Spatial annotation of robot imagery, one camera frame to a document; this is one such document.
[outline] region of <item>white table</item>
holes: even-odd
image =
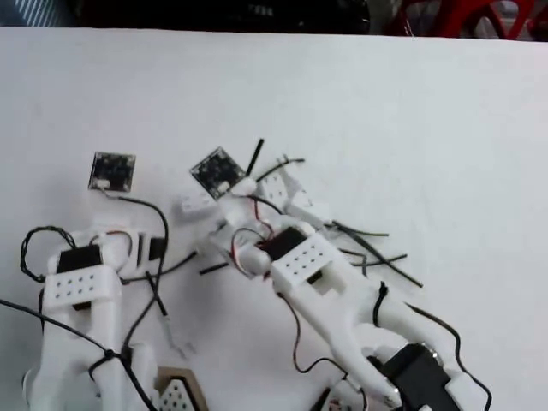
[[[0,295],[36,307],[39,287],[18,270],[34,226],[83,229],[108,209],[161,232],[148,211],[87,191],[95,151],[137,155],[132,195],[170,212],[169,265],[199,232],[174,211],[188,169],[217,146],[245,166],[263,137],[257,170],[282,153],[306,157],[309,189],[336,216],[389,231],[376,241],[387,254],[409,253],[401,267],[461,332],[493,410],[541,409],[547,67],[545,45],[499,41],[0,29]],[[33,240],[30,266],[43,270],[55,244]],[[192,367],[212,410],[307,409],[337,373],[296,373],[295,324],[270,284],[231,270],[199,277],[205,264],[161,287],[198,349],[189,363],[168,350],[157,309],[136,336],[161,364]],[[149,290],[126,290],[129,322]],[[39,323],[2,308],[0,329],[2,409],[22,409]],[[303,334],[303,364],[327,353]]]

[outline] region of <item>red object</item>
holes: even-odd
[[[407,8],[425,0],[402,0],[402,5],[396,12],[394,20],[386,29],[386,34],[405,36],[411,35],[406,14]],[[500,39],[517,39],[525,21],[533,9],[534,0],[513,0],[518,6],[518,14],[514,25],[506,33],[492,0],[441,0],[439,11],[426,36],[460,37],[463,27],[476,28],[480,19],[486,17],[492,23]]]

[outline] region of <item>black cable end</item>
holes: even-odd
[[[263,144],[265,143],[265,139],[259,139],[259,143],[257,143],[257,146],[255,147],[255,151],[253,152],[253,156],[251,157],[251,162],[249,163],[246,171],[246,176],[250,176],[251,172],[253,171],[253,167],[255,166],[255,163],[257,162],[257,158],[259,157],[260,151],[263,148]]]
[[[216,264],[216,265],[212,265],[211,267],[207,267],[207,268],[204,268],[200,271],[198,271],[198,273],[203,276],[204,274],[208,274],[210,272],[214,272],[214,271],[217,271],[217,270],[220,270],[224,267],[228,267],[229,264],[228,263],[221,263],[221,264]]]

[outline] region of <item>cable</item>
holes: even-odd
[[[246,176],[250,176],[251,172],[253,171],[253,167],[255,166],[255,163],[257,162],[257,157],[259,156],[261,148],[263,148],[263,144],[265,143],[265,139],[259,139],[259,143],[257,143],[257,146],[255,147],[255,151],[253,152],[253,156],[251,157],[251,161],[249,162],[249,165],[247,167]]]
[[[135,333],[135,330],[137,330],[137,327],[139,326],[139,324],[141,323],[141,321],[143,320],[143,318],[148,314],[149,310],[151,309],[152,305],[154,304],[154,301],[158,301],[158,306],[162,305],[163,303],[160,303],[160,296],[158,295],[158,288],[159,288],[159,285],[160,285],[160,278],[161,278],[161,273],[162,273],[162,269],[164,268],[164,260],[165,260],[165,254],[167,252],[167,249],[168,249],[168,244],[170,243],[170,227],[168,225],[168,220],[167,218],[165,217],[164,213],[162,212],[162,210],[160,210],[156,205],[154,205],[153,203],[149,203],[148,201],[144,201],[144,200],[137,200],[137,199],[132,199],[130,197],[123,197],[121,195],[110,195],[108,194],[104,189],[101,189],[101,192],[108,198],[108,199],[111,199],[111,200],[121,200],[121,201],[126,201],[128,203],[134,203],[134,204],[139,204],[141,206],[146,206],[146,207],[149,207],[149,208],[152,208],[159,216],[160,216],[160,219],[162,220],[162,225],[164,226],[164,239],[165,239],[165,247],[164,247],[164,251],[162,252],[162,254],[160,255],[160,262],[158,264],[158,272],[156,274],[156,283],[154,284],[154,286],[152,287],[152,298],[151,300],[146,304],[145,306],[145,309],[143,310],[143,312],[140,314],[140,316],[134,321],[134,323],[132,324],[132,326],[130,327],[129,329],[129,332],[128,334],[126,335],[124,341],[123,341],[123,345],[122,345],[122,352],[124,351],[127,351],[128,348],[129,348],[129,343],[131,341],[131,337],[133,336],[133,334]]]
[[[390,261],[391,263],[393,263],[394,261],[399,261],[400,259],[406,259],[408,257],[407,254],[401,254],[401,255],[397,255],[396,257],[390,257],[389,259],[386,259],[386,261]],[[383,262],[383,261],[373,261],[372,263],[367,263],[366,266],[368,267],[374,267],[375,265],[385,265],[386,263]],[[354,267],[361,267],[363,265],[363,263],[351,263],[352,266]]]
[[[267,206],[269,206],[272,210],[274,210],[275,212],[277,212],[279,215],[283,215],[283,212],[282,210],[280,210],[277,205],[271,203],[269,200],[265,200],[261,197],[258,197],[256,195],[253,195],[253,194],[249,194],[249,195],[244,195],[243,197],[246,197],[248,199],[251,199],[251,200],[255,200],[255,201],[258,201],[259,203],[263,203],[263,204],[266,204]]]
[[[457,330],[455,330],[451,325],[449,325],[448,323],[446,323],[445,321],[443,321],[442,319],[436,317],[435,315],[433,314],[430,314],[429,312],[425,311],[425,310],[422,310],[421,308],[418,308],[418,307],[415,307],[415,306],[412,306],[411,304],[407,304],[407,306],[409,308],[411,308],[413,311],[415,311],[417,314],[419,315],[422,315],[423,317],[426,317],[427,319],[430,319],[431,321],[433,321],[434,323],[436,323],[437,325],[440,325],[442,327],[444,327],[454,338],[455,338],[455,358],[456,358],[456,363],[459,365],[459,367],[461,368],[462,372],[468,374],[470,376],[470,378],[477,384],[479,385],[479,387],[481,387],[481,389],[483,391],[485,391],[485,393],[487,394],[487,403],[485,404],[485,408],[484,410],[485,411],[489,411],[489,409],[491,408],[491,403],[492,403],[492,394],[491,394],[491,391],[487,388],[487,386],[485,384],[483,384],[481,381],[479,381],[474,375],[472,375],[467,369],[466,367],[462,364],[462,360],[461,360],[461,336],[459,335],[459,333],[457,332]]]
[[[286,158],[286,160],[284,162],[276,164],[274,167],[272,167],[272,168],[268,169],[267,171],[265,171],[263,174],[261,174],[259,177],[257,177],[255,179],[255,181],[260,182],[265,177],[269,176],[274,171],[276,171],[278,169],[281,169],[282,167],[286,166],[287,164],[290,164],[290,163],[304,163],[304,162],[305,162],[304,158]]]
[[[289,304],[289,301],[282,295],[278,294],[278,297],[280,297],[289,307],[289,310],[293,314],[293,317],[295,318],[295,322],[297,324],[297,336],[295,338],[295,345],[293,346],[293,365],[295,366],[295,370],[301,374],[308,374],[312,371],[312,369],[317,366],[320,362],[329,362],[336,368],[338,368],[343,374],[348,374],[344,368],[339,366],[334,360],[327,357],[318,358],[316,361],[314,361],[309,367],[302,369],[299,364],[297,363],[297,348],[299,347],[299,341],[301,340],[301,322],[299,320],[299,317],[297,317],[297,313],[295,312],[295,309]]]
[[[407,278],[411,283],[415,284],[417,287],[424,287],[424,284],[420,281],[414,279],[413,277],[409,276],[405,271],[400,270],[395,265],[393,265],[390,261],[388,261],[383,254],[381,254],[374,246],[369,244],[365,239],[361,238],[359,235],[357,235],[352,229],[349,229],[348,227],[333,221],[333,223],[336,225],[337,229],[339,231],[342,231],[344,234],[349,236],[352,240],[354,240],[356,243],[364,247],[369,253],[373,254],[379,261],[382,261],[384,264],[389,266],[392,270],[400,274],[402,277]]]
[[[42,313],[38,313],[38,312],[32,310],[32,308],[21,306],[19,304],[15,304],[14,302],[2,300],[2,299],[0,299],[0,305],[6,306],[6,307],[9,307],[9,308],[13,308],[14,310],[21,311],[23,313],[33,315],[37,319],[41,319],[42,321],[45,321],[46,323],[50,323],[50,324],[53,324],[57,327],[63,328],[64,330],[66,330],[68,332],[72,332],[73,334],[75,334],[78,337],[84,338],[85,340],[87,340],[91,344],[95,345],[96,347],[100,348],[101,350],[106,351],[106,348],[103,347],[97,341],[95,341],[93,338],[87,336],[86,334],[84,334],[84,333],[82,333],[82,332],[80,332],[80,331],[78,331],[78,330],[76,330],[76,329],[74,329],[74,328],[72,328],[72,327],[70,327],[66,324],[63,324],[63,323],[57,321],[56,319],[52,319],[52,318],[48,317],[47,315],[44,315]]]
[[[21,268],[21,271],[24,274],[27,274],[32,280],[34,280],[37,283],[43,283],[45,281],[45,275],[40,274],[36,275],[32,271],[30,271],[27,267],[27,252],[28,252],[28,243],[31,241],[31,238],[33,235],[40,231],[53,231],[55,233],[58,233],[71,248],[76,248],[76,243],[74,241],[73,236],[62,229],[61,227],[55,227],[53,225],[46,225],[44,227],[36,227],[35,229],[31,229],[27,235],[25,236],[25,239],[21,243],[21,261],[19,267]]]
[[[190,261],[191,259],[193,259],[194,257],[196,257],[198,255],[197,252],[195,251],[192,251],[187,257],[185,257],[184,259],[182,259],[181,261],[179,261],[177,264],[173,265],[172,267],[168,268],[167,270],[164,270],[160,273],[160,276],[165,276],[166,274],[170,274],[171,272],[175,271],[175,270],[178,270],[179,268],[181,268],[183,265],[185,265],[188,261]],[[156,278],[158,274],[149,274],[149,276],[151,278]],[[121,278],[121,281],[122,281],[122,284],[123,285],[127,285],[129,283],[135,283],[137,281],[143,281],[143,280],[147,280],[148,279],[148,276],[141,276],[141,277],[135,277],[135,278]]]
[[[257,231],[253,229],[249,229],[247,227],[240,227],[232,235],[232,239],[230,240],[230,257],[232,257],[232,260],[234,261],[234,265],[238,269],[238,271],[241,271],[243,274],[249,276],[249,273],[246,270],[244,270],[244,268],[240,265],[240,260],[238,259],[238,256],[236,254],[236,244],[235,244],[236,236],[240,234],[242,231],[247,231],[247,232],[258,235],[262,241],[266,241],[266,239]]]
[[[202,268],[200,271],[198,271],[198,273],[201,276],[203,276],[204,274],[208,274],[210,272],[214,272],[228,266],[229,266],[229,263],[216,264],[216,265],[212,265],[211,267]]]
[[[334,221],[333,224],[324,224],[324,226],[327,227],[328,229],[336,229],[338,224],[339,223],[336,223]],[[349,226],[346,226],[346,225],[345,225],[345,227],[347,229],[350,229],[350,230],[354,231],[356,234],[360,234],[360,235],[368,235],[370,237],[389,237],[390,236],[390,234],[388,234],[388,233],[371,233],[369,231],[362,231],[360,229],[353,229],[353,228],[351,228]]]

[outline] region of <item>black circuit board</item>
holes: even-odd
[[[246,176],[222,147],[196,164],[190,173],[215,200],[221,198]]]
[[[87,187],[128,193],[131,190],[134,168],[134,155],[96,152]]]

